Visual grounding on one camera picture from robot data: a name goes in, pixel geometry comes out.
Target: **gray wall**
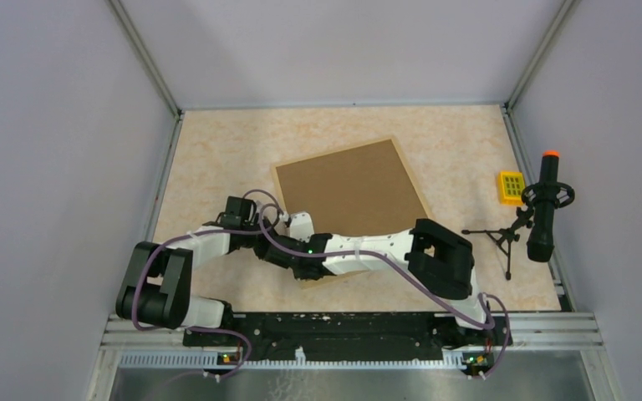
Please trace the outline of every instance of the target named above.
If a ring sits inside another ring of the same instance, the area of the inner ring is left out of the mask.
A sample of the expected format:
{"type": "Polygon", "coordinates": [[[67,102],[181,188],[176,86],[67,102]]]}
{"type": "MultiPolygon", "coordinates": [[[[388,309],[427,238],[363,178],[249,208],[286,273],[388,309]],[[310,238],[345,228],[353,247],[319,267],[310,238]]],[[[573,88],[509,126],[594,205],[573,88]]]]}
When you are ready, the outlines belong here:
{"type": "Polygon", "coordinates": [[[124,0],[184,109],[497,103],[562,0],[124,0]]]}
{"type": "Polygon", "coordinates": [[[555,232],[628,399],[642,399],[642,2],[581,2],[517,109],[532,165],[562,152],[555,232]]]}
{"type": "Polygon", "coordinates": [[[0,2],[0,399],[84,397],[172,121],[104,1],[0,2]]]}

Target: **metal frame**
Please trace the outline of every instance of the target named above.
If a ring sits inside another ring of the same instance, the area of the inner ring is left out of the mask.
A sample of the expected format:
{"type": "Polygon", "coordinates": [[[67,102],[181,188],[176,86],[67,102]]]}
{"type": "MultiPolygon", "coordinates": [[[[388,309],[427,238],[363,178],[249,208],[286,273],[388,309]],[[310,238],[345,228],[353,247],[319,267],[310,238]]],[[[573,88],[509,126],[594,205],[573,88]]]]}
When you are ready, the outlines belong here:
{"type": "MultiPolygon", "coordinates": [[[[158,177],[157,191],[150,214],[145,223],[145,239],[153,238],[155,224],[161,210],[161,200],[166,190],[166,184],[171,172],[176,145],[181,132],[184,114],[178,108],[161,72],[156,67],[129,14],[120,0],[105,0],[116,16],[123,33],[129,41],[137,58],[141,61],[143,69],[150,78],[157,93],[166,103],[166,107],[176,117],[176,127],[171,136],[171,142],[166,151],[166,158],[158,177]]],[[[535,182],[534,170],[530,166],[529,158],[525,151],[520,130],[518,129],[513,110],[520,101],[522,94],[530,84],[532,77],[537,72],[549,49],[553,46],[560,30],[567,18],[573,13],[579,0],[564,0],[558,14],[545,33],[536,53],[519,79],[510,98],[502,106],[502,114],[506,124],[513,151],[520,170],[529,183],[535,182]]],[[[555,249],[553,259],[549,266],[558,295],[564,295],[572,301],[569,281],[562,269],[562,257],[555,249]]],[[[591,312],[514,312],[511,313],[512,335],[514,345],[509,347],[510,352],[520,351],[580,351],[587,372],[588,380],[597,401],[610,399],[621,400],[621,392],[617,384],[614,371],[604,348],[604,343],[599,332],[594,315],[591,312]]],[[[182,346],[183,332],[180,330],[159,330],[154,332],[138,332],[129,321],[119,319],[116,315],[110,316],[107,322],[99,354],[90,380],[88,400],[109,400],[112,388],[115,386],[117,369],[129,366],[137,361],[139,367],[156,368],[209,368],[213,361],[206,357],[205,351],[192,350],[182,346]]],[[[459,352],[479,351],[477,347],[465,347],[459,352]]],[[[298,358],[290,363],[250,363],[243,368],[442,368],[453,367],[456,355],[447,354],[444,361],[429,362],[401,362],[383,364],[368,363],[310,363],[298,358]]]]}

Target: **brown board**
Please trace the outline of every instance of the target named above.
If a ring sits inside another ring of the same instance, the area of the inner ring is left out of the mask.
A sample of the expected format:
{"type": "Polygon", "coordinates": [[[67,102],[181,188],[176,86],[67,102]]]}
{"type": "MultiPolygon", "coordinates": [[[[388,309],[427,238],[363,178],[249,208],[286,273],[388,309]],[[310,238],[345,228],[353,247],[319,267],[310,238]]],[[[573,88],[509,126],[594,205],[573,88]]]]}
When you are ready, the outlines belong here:
{"type": "Polygon", "coordinates": [[[289,213],[307,211],[315,232],[380,236],[431,217],[393,138],[273,167],[289,213]]]}

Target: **robotic arm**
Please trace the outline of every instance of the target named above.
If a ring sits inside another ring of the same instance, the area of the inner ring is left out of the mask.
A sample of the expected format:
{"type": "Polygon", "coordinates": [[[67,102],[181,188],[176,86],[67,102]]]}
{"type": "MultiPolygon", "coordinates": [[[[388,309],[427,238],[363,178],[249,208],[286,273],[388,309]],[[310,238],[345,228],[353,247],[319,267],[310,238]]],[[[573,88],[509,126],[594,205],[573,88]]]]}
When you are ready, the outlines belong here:
{"type": "MultiPolygon", "coordinates": [[[[188,238],[168,245],[147,272],[148,277],[163,276],[163,282],[160,286],[144,283],[137,305],[139,321],[168,328],[223,325],[226,303],[192,297],[191,271],[241,248],[251,248],[260,259],[291,269],[299,280],[390,269],[384,261],[363,253],[377,252],[411,273],[429,292],[448,300],[459,312],[475,321],[486,321],[486,313],[477,296],[479,288],[471,243],[432,220],[419,219],[414,228],[395,234],[347,237],[315,233],[311,216],[301,212],[284,222],[284,234],[274,229],[268,231],[274,242],[304,254],[353,252],[345,256],[310,258],[292,255],[273,245],[260,233],[259,219],[262,219],[262,226],[272,226],[257,213],[253,200],[230,196],[225,211],[216,221],[206,223],[189,233],[188,238]]],[[[147,260],[158,246],[152,242],[136,245],[117,297],[116,312],[120,317],[131,319],[136,285],[147,260]]],[[[462,327],[479,328],[459,317],[456,322],[462,327]]]]}

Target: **beige table surface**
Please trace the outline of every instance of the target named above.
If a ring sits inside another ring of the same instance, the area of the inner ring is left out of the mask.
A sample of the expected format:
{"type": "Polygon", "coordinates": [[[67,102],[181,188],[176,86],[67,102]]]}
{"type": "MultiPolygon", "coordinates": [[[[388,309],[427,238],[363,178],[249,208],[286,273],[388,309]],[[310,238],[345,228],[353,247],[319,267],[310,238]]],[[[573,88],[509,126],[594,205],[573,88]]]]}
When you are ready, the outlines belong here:
{"type": "MultiPolygon", "coordinates": [[[[155,241],[214,220],[229,195],[251,188],[274,193],[271,164],[388,135],[440,224],[457,233],[510,226],[515,209],[498,203],[496,174],[517,165],[497,105],[212,110],[186,112],[155,241]]],[[[483,291],[513,311],[559,310],[548,265],[527,259],[524,240],[513,245],[507,282],[505,256],[491,240],[468,239],[483,291]]],[[[391,270],[302,289],[291,271],[259,261],[251,250],[194,270],[191,292],[245,312],[441,310],[391,270]]]]}

